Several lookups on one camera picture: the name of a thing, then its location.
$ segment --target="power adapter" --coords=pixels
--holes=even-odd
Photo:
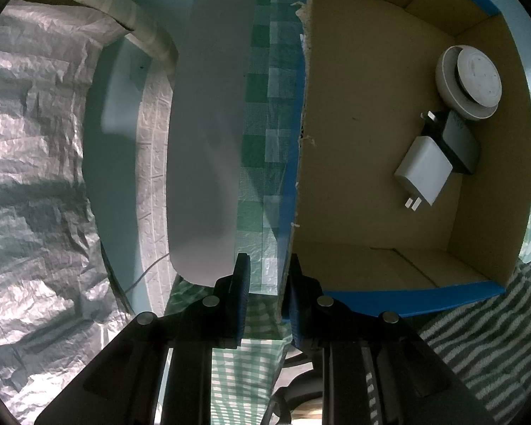
[[[428,136],[417,137],[394,174],[411,195],[405,206],[415,211],[421,200],[432,205],[451,171],[449,159],[436,142]]]
[[[452,171],[473,174],[480,158],[480,143],[454,112],[427,112],[422,136],[431,137],[452,164]]]

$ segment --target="striped towel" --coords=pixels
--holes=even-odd
[[[505,294],[441,313],[420,336],[508,423],[531,392],[531,263],[519,263]]]

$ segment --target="box flap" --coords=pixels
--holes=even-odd
[[[303,274],[316,278],[325,291],[429,289],[433,285],[394,251],[366,246],[293,242]]]
[[[458,35],[488,18],[472,0],[413,0],[405,10],[450,35]]]
[[[399,248],[398,253],[417,267],[437,287],[487,280],[474,268],[445,251]]]

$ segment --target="black metal bracket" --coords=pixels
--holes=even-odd
[[[283,308],[296,347],[323,353],[323,425],[494,424],[402,318],[355,313],[324,296],[317,280],[303,276],[295,254]]]
[[[213,348],[238,347],[250,285],[250,257],[212,296],[184,312],[139,314],[46,407],[35,425],[152,424],[167,351],[173,348],[161,423],[210,422]]]

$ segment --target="cable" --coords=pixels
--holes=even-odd
[[[148,268],[146,268],[145,272],[142,273],[142,275],[140,276],[140,278],[138,278],[136,281],[134,281],[133,285],[130,286],[128,289],[126,289],[126,291],[124,291],[124,294],[128,294],[132,289],[134,289],[138,283],[140,281],[142,281],[143,277],[147,275],[147,273],[155,266],[157,265],[157,263],[159,261],[162,261],[163,259],[165,259],[167,256],[169,255],[169,253],[165,254],[165,255],[162,255],[157,261],[155,261],[153,264],[151,264]]]

